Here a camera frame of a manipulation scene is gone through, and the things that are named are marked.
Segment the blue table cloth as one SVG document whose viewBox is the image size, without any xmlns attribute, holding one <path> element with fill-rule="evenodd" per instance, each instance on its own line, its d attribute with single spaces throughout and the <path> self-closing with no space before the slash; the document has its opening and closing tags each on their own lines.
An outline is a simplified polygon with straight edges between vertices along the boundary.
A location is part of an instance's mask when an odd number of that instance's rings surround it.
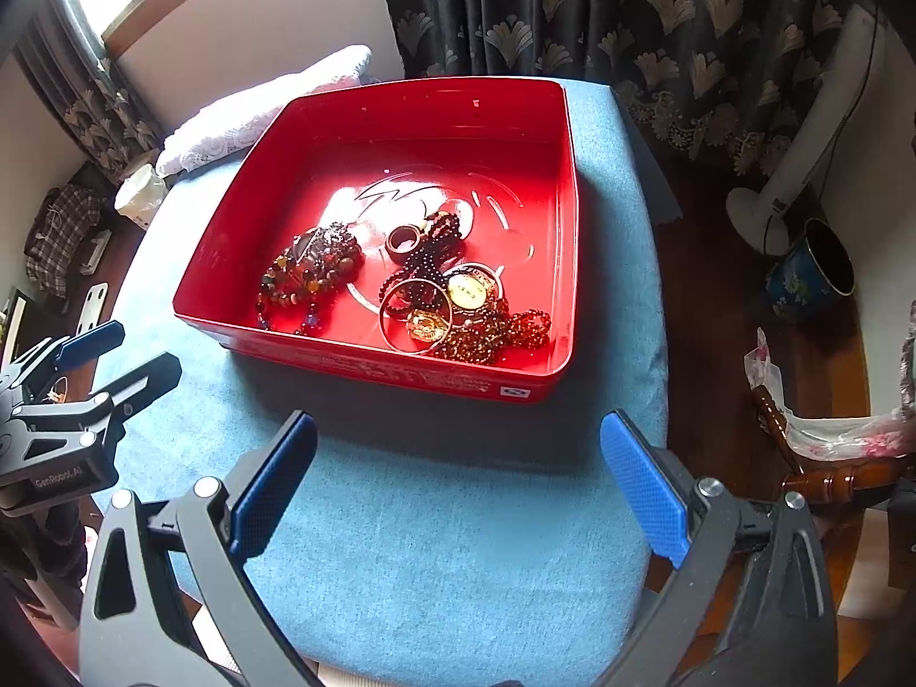
<svg viewBox="0 0 916 687">
<path fill-rule="evenodd" d="M 148 358 L 179 386 L 127 425 L 123 487 L 143 501 L 224 476 L 294 409 L 318 450 L 269 549 L 247 567 L 300 653 L 402 685 L 587 685 L 617 656 L 649 551 L 599 451 L 621 409 L 655 445 L 668 429 L 668 353 L 650 222 L 674 209 L 637 127 L 605 85 L 573 81 L 581 195 L 576 346 L 534 405 L 371 385 L 238 357 L 180 323 L 172 296 L 238 172 L 175 184 L 115 302 L 105 383 Z"/>
</svg>

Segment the silver wire hoop bangle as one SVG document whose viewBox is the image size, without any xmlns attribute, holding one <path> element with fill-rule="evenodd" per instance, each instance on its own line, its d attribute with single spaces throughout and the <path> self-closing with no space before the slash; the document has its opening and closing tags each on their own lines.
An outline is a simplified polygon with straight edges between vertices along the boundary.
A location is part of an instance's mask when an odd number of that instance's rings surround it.
<svg viewBox="0 0 916 687">
<path fill-rule="evenodd" d="M 444 273 L 445 293 L 452 306 L 464 313 L 475 313 L 493 306 L 503 298 L 499 275 L 480 262 L 456 265 Z"/>
</svg>

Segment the white bathroom scale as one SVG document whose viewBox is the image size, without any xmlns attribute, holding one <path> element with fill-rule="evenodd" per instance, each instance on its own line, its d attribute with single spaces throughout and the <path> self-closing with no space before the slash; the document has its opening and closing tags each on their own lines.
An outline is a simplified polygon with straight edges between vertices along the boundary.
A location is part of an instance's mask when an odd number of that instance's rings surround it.
<svg viewBox="0 0 916 687">
<path fill-rule="evenodd" d="M 79 312 L 78 323 L 76 323 L 76 329 L 74 329 L 76 335 L 82 335 L 100 325 L 107 293 L 109 293 L 109 284 L 107 282 L 93 284 L 87 290 L 82 302 L 81 312 Z"/>
</svg>

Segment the blue patterned pot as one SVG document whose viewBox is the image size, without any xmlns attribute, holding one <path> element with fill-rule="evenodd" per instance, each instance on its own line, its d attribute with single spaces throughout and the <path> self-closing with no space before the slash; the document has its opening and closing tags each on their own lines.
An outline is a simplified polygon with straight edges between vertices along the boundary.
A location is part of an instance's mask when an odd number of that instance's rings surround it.
<svg viewBox="0 0 916 687">
<path fill-rule="evenodd" d="M 855 273 L 848 251 L 822 219 L 806 222 L 803 234 L 765 281 L 770 309 L 789 321 L 811 319 L 854 292 Z"/>
</svg>

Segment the red tin box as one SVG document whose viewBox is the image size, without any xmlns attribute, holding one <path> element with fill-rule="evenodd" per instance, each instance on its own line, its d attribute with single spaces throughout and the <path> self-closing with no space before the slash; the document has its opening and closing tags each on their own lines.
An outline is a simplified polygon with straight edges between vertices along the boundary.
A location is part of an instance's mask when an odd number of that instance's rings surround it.
<svg viewBox="0 0 916 687">
<path fill-rule="evenodd" d="M 550 394 L 573 355 L 571 107 L 545 79 L 433 78 L 292 101 L 242 160 L 186 265 L 181 321 L 239 354 L 449 396 Z M 503 298 L 430 354 L 394 352 L 396 282 L 488 265 Z"/>
</svg>

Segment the plaid cloth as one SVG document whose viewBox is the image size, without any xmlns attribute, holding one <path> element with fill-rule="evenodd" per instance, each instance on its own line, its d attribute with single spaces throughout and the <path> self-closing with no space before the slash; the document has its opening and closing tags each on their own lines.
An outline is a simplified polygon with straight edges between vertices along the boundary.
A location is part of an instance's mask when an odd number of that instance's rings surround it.
<svg viewBox="0 0 916 687">
<path fill-rule="evenodd" d="M 23 247 L 25 273 L 37 290 L 68 298 L 73 260 L 85 236 L 100 225 L 104 210 L 104 197 L 79 184 L 67 183 L 45 195 Z"/>
</svg>

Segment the white folded towel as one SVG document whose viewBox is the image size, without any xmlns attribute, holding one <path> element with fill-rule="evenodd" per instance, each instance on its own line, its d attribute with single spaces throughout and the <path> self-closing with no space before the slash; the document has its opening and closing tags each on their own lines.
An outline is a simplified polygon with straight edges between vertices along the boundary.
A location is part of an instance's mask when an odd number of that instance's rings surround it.
<svg viewBox="0 0 916 687">
<path fill-rule="evenodd" d="M 371 57 L 368 45 L 348 45 L 301 72 L 283 74 L 205 105 L 164 140 L 155 172 L 172 177 L 248 149 L 290 101 L 358 87 L 368 74 Z"/>
</svg>

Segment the gold filigree pendant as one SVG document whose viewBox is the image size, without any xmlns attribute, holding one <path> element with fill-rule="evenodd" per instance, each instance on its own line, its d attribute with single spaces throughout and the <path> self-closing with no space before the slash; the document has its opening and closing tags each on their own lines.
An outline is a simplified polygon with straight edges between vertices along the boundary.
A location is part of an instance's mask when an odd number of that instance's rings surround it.
<svg viewBox="0 0 916 687">
<path fill-rule="evenodd" d="M 447 338 L 452 321 L 439 313 L 414 309 L 405 320 L 408 337 L 423 346 L 434 346 Z"/>
</svg>

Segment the dark patterned curtain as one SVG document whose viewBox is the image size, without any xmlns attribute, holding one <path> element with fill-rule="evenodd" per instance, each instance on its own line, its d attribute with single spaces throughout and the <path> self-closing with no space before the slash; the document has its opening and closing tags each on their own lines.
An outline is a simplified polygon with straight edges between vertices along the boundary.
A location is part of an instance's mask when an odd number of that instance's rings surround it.
<svg viewBox="0 0 916 687">
<path fill-rule="evenodd" d="M 404 70 L 610 85 L 633 121 L 734 175 L 773 174 L 852 0 L 386 0 Z"/>
</svg>

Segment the wooden chair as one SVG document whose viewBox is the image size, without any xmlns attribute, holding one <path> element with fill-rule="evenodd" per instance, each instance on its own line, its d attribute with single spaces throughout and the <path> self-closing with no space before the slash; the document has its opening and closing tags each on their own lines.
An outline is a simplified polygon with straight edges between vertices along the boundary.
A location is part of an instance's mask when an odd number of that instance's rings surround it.
<svg viewBox="0 0 916 687">
<path fill-rule="evenodd" d="M 811 506 L 849 504 L 866 492 L 881 492 L 882 498 L 888 498 L 893 485 L 914 472 L 914 455 L 851 461 L 814 461 L 797 455 L 787 442 L 787 418 L 779 414 L 770 392 L 757 386 L 752 389 L 752 397 L 761 428 L 773 439 L 789 467 L 781 481 L 781 492 L 800 493 Z"/>
</svg>

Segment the thin silver bangle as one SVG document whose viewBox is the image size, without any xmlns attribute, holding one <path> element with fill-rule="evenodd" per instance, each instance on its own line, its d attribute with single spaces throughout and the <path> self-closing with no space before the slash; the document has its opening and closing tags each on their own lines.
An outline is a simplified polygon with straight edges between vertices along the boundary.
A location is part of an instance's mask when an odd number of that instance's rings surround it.
<svg viewBox="0 0 916 687">
<path fill-rule="evenodd" d="M 379 304 L 379 332 L 401 354 L 430 354 L 452 333 L 455 310 L 444 287 L 430 279 L 393 284 Z"/>
</svg>

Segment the white standing fan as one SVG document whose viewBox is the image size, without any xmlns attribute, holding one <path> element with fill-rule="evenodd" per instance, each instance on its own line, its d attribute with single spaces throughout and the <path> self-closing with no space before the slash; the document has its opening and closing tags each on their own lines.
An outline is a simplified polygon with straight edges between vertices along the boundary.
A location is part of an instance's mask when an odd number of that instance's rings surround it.
<svg viewBox="0 0 916 687">
<path fill-rule="evenodd" d="M 854 116 L 881 66 L 888 20 L 877 0 L 852 0 L 822 88 L 800 130 L 761 191 L 735 188 L 725 202 L 737 234 L 756 253 L 779 258 L 790 248 L 784 216 Z"/>
</svg>

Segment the white waste bin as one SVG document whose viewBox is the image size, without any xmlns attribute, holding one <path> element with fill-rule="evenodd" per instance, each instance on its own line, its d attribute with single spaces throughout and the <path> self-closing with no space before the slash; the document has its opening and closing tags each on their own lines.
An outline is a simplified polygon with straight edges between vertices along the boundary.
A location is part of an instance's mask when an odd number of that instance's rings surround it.
<svg viewBox="0 0 916 687">
<path fill-rule="evenodd" d="M 168 185 L 152 164 L 146 163 L 129 175 L 116 192 L 113 208 L 138 228 L 147 230 L 168 195 Z"/>
</svg>

